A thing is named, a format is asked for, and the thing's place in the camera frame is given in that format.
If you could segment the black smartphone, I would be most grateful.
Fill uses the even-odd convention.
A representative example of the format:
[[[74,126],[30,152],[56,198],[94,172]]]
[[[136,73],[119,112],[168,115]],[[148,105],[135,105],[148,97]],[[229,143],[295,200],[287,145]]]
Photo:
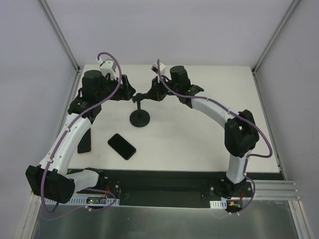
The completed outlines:
[[[118,133],[108,140],[108,145],[124,160],[129,160],[137,152],[136,148]]]

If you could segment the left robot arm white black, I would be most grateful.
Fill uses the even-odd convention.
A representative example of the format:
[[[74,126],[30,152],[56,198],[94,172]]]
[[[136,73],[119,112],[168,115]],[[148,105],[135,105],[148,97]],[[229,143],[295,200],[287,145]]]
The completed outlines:
[[[60,204],[67,203],[75,192],[86,188],[95,194],[102,193],[106,183],[97,170],[84,169],[68,176],[68,167],[83,140],[90,138],[91,126],[102,110],[100,101],[129,101],[135,92],[125,74],[120,79],[111,80],[109,73],[103,76],[99,70],[86,71],[52,148],[37,166],[30,165],[25,172],[32,192]]]

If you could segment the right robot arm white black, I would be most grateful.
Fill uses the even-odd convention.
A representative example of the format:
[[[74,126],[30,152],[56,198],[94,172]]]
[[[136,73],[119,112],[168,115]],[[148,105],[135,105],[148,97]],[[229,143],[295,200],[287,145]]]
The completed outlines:
[[[170,79],[164,76],[165,65],[162,63],[153,64],[151,70],[157,76],[152,80],[146,99],[160,102],[166,96],[174,95],[182,104],[204,113],[224,129],[224,144],[230,154],[229,165],[224,180],[215,186],[214,191],[227,199],[238,195],[246,183],[246,158],[259,141],[252,113],[244,110],[231,114],[230,108],[211,99],[200,86],[192,84],[183,66],[172,67]]]

